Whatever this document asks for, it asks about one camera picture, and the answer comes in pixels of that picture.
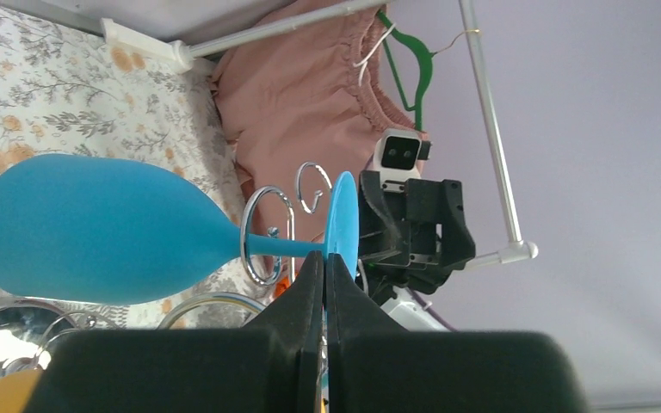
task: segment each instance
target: floral tablecloth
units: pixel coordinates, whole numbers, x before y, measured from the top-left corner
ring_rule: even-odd
[[[193,182],[235,222],[244,208],[204,77],[176,75],[100,37],[0,7],[0,174],[51,152],[152,163]],[[56,304],[98,311],[124,327],[153,327],[179,302],[209,291],[267,294],[235,260],[189,290],[151,303]],[[225,305],[207,306],[177,326],[239,326],[243,316]]]

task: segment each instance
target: pink garment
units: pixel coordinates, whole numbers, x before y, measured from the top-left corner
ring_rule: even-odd
[[[297,0],[258,24],[335,3],[341,1]],[[294,191],[301,164],[320,164],[332,182],[345,170],[358,176],[387,128],[413,130],[413,122],[379,86],[380,52],[368,62],[358,86],[360,69],[353,63],[367,55],[385,30],[374,17],[377,10],[237,47],[213,74],[215,101],[227,140],[236,145],[245,197],[265,185],[279,187],[295,206],[296,239],[322,238],[330,198],[319,174],[307,169],[302,190],[308,205],[315,190],[323,189],[325,195],[315,214],[303,212]],[[287,236],[287,212],[276,197],[263,197],[256,213],[255,231],[276,226]]]

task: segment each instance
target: white rod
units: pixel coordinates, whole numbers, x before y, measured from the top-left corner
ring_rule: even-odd
[[[336,4],[335,6],[288,17],[287,19],[271,22],[256,28],[248,28],[247,30],[242,30],[241,32],[218,38],[217,40],[210,40],[199,45],[194,45],[189,48],[189,52],[194,58],[208,56],[217,52],[223,52],[224,50],[235,46],[243,45],[244,43],[292,32],[315,22],[321,22],[341,15],[352,15],[355,12],[378,7],[381,6],[381,4],[390,3],[391,1],[392,0],[349,0],[347,2]]]
[[[480,106],[483,109],[483,120],[488,135],[493,163],[495,164],[495,177],[497,179],[497,190],[500,194],[500,202],[505,214],[505,227],[508,231],[510,243],[520,243],[521,227],[518,225],[518,214],[516,203],[513,201],[513,190],[510,188],[510,177],[508,166],[503,154],[503,141],[500,139],[500,130],[497,127],[495,107],[492,104],[492,94],[485,71],[485,60],[483,59],[483,47],[480,42],[480,32],[473,32],[478,28],[473,9],[473,0],[460,0],[460,12],[462,13],[462,24],[466,30],[467,45],[470,48],[470,59],[473,61],[475,81],[478,84],[478,95]]]

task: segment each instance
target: curled metal wire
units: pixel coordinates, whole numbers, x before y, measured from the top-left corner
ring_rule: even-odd
[[[268,278],[261,277],[250,260],[247,237],[250,235],[250,224],[257,208],[257,202],[266,194],[277,195],[282,200],[282,203],[285,204],[287,208],[287,234],[290,240],[294,241],[295,239],[295,211],[293,209],[293,203],[290,202],[287,195],[278,187],[273,186],[262,187],[255,191],[249,200],[247,200],[247,206],[242,213],[242,222],[239,224],[239,257],[242,260],[242,265],[244,265],[244,270],[247,271],[251,279],[256,284],[264,287],[272,286],[280,279],[281,266],[274,265],[272,274]],[[295,260],[290,260],[290,272],[291,274],[295,272]]]
[[[80,326],[80,328],[70,328],[70,329],[62,330],[58,334],[54,335],[54,337],[50,338],[49,340],[46,339],[47,337],[49,337],[49,333],[52,332],[52,330],[54,329],[55,326],[57,326],[57,324],[59,324],[63,320],[71,318],[71,316],[76,315],[76,314],[83,314],[84,316],[87,316],[88,317],[87,325]],[[54,342],[54,340],[57,337],[61,337],[61,336],[64,336],[66,334],[74,333],[74,332],[81,331],[81,330],[89,330],[90,328],[92,328],[94,324],[90,324],[89,318],[93,318],[95,320],[101,320],[101,321],[108,324],[110,327],[112,327],[114,329],[119,329],[120,328],[120,326],[118,326],[118,324],[116,324],[115,321],[103,316],[99,312],[86,311],[86,310],[68,311],[68,312],[62,314],[61,316],[57,317],[54,321],[52,321],[51,324],[49,324],[49,326],[46,327],[46,330],[44,330],[44,333],[41,335],[39,340],[36,342],[37,349],[36,349],[36,352],[34,352],[34,356],[32,356],[32,360],[29,363],[29,367],[30,368],[36,368],[37,367],[37,363],[39,362],[39,358],[40,358],[41,354],[44,353],[46,348],[49,347],[49,345],[52,342]]]
[[[181,304],[177,305],[176,308],[171,310],[166,315],[166,317],[164,317],[163,321],[161,321],[161,324],[158,325],[158,330],[171,328],[171,326],[173,326],[173,324],[175,324],[179,318],[183,317],[184,314],[193,310],[194,308],[198,308],[207,304],[238,305],[249,311],[253,316],[264,310],[264,305],[241,294],[205,293],[191,297],[190,299],[184,300]]]
[[[306,162],[303,163],[298,168],[298,172],[295,174],[295,196],[298,198],[298,201],[303,206],[303,211],[305,211],[306,213],[313,214],[315,213],[315,210],[318,208],[318,200],[320,200],[320,197],[323,196],[323,191],[321,191],[320,189],[315,191],[315,194],[312,199],[312,206],[308,207],[305,200],[303,199],[302,190],[300,189],[301,188],[300,178],[303,176],[303,171],[306,168],[310,168],[310,167],[313,167],[323,177],[323,182],[325,182],[325,187],[328,188],[328,192],[330,192],[333,189],[333,184],[331,183],[331,179],[328,177],[328,174],[325,173],[323,167],[321,167],[317,163]]]

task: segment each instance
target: yellow object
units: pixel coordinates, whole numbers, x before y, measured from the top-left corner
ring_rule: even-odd
[[[0,379],[0,413],[22,413],[39,382],[41,370],[24,370]]]

